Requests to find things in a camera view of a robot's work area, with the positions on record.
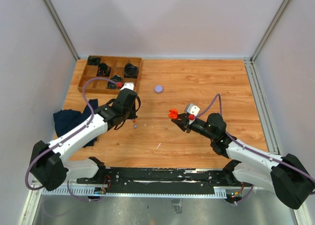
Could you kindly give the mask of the orange earbud charging case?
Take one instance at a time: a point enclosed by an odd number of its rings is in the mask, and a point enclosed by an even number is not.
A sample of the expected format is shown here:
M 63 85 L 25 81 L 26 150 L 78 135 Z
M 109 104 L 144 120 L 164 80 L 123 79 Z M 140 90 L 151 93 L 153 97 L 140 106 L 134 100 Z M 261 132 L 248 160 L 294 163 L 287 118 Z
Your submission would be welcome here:
M 170 109 L 168 113 L 168 117 L 172 120 L 177 120 L 178 119 L 178 110 L 177 109 Z

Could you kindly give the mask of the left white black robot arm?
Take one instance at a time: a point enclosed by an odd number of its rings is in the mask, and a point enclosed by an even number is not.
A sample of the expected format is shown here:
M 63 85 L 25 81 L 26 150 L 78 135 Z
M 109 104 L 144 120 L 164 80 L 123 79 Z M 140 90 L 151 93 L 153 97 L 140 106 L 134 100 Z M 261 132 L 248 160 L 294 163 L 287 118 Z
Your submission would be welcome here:
M 126 120 L 136 119 L 140 105 L 141 100 L 135 91 L 122 89 L 115 99 L 93 110 L 87 120 L 65 135 L 49 143 L 38 141 L 33 147 L 27 173 L 48 191 L 80 178 L 101 183 L 105 179 L 103 162 L 95 157 L 83 161 L 69 159 L 91 140 L 111 129 L 118 130 Z

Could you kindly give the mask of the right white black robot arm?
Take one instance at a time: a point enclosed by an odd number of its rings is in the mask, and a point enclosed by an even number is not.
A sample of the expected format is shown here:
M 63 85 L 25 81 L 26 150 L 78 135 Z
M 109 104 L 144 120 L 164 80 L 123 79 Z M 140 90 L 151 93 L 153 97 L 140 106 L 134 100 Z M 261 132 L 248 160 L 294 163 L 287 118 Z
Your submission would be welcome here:
M 287 207 L 298 209 L 315 193 L 315 180 L 299 159 L 292 155 L 274 155 L 249 146 L 226 131 L 226 123 L 219 113 L 212 113 L 206 121 L 193 114 L 179 114 L 170 110 L 169 118 L 182 131 L 194 131 L 211 141 L 218 155 L 231 162 L 225 167 L 223 180 L 233 186 L 249 183 L 273 192 Z

